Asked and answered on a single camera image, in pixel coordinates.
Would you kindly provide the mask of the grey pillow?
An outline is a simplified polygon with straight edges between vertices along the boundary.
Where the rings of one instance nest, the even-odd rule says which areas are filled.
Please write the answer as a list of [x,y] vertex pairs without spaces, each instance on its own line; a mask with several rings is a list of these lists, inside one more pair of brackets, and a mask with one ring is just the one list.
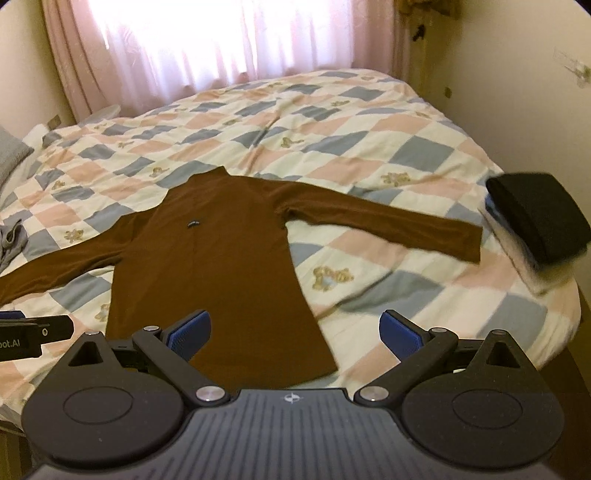
[[0,127],[0,184],[3,185],[16,167],[34,149]]

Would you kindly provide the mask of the brown long-sleeve shirt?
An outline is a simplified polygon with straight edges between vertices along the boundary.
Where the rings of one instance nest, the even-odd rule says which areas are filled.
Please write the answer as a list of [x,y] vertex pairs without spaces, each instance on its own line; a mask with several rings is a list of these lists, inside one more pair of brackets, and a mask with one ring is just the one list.
[[466,262],[481,257],[480,226],[219,167],[170,189],[158,206],[4,275],[1,301],[111,267],[108,339],[204,310],[211,339],[191,364],[207,378],[229,391],[310,382],[337,363],[294,271],[291,220],[351,227]]

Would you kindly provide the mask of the checkered pastel quilt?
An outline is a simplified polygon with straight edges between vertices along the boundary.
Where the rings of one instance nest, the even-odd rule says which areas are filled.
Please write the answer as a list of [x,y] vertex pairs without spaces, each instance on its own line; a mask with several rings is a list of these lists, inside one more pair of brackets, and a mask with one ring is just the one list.
[[28,236],[10,269],[88,241],[217,167],[483,228],[471,264],[360,230],[288,223],[294,274],[338,365],[314,387],[353,391],[394,365],[378,333],[387,309],[464,338],[507,330],[537,367],[579,327],[576,282],[532,293],[488,227],[485,183],[498,166],[408,84],[372,70],[250,82],[52,132],[28,178],[1,198],[2,223]]

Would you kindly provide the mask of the white folded garment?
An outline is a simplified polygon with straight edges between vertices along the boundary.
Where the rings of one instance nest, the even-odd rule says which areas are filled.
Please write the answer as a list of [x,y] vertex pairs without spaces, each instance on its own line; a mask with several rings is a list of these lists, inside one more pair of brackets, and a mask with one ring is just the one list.
[[542,295],[574,278],[573,261],[535,268],[533,261],[526,256],[524,247],[515,236],[502,226],[484,205],[480,206],[479,210],[532,294]]

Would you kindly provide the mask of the black folded garment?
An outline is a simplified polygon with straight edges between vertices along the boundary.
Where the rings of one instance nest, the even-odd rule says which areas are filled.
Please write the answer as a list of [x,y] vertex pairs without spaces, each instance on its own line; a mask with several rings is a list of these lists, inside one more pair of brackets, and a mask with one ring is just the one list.
[[590,225],[549,173],[505,173],[486,180],[489,204],[539,266],[575,259],[590,244]]

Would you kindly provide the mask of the pink sheer curtain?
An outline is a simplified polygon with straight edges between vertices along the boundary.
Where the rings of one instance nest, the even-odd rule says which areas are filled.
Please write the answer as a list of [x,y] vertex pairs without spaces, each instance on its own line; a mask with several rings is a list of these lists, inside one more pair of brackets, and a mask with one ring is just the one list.
[[46,1],[42,11],[77,119],[315,70],[410,70],[409,27],[391,1]]

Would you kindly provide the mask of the grey cloth piece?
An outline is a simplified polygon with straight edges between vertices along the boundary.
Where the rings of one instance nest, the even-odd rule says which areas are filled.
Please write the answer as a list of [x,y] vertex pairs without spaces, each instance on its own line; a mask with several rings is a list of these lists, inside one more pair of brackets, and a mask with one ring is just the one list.
[[8,268],[10,263],[23,251],[27,242],[28,235],[21,220],[17,220],[12,225],[1,226],[0,272]]

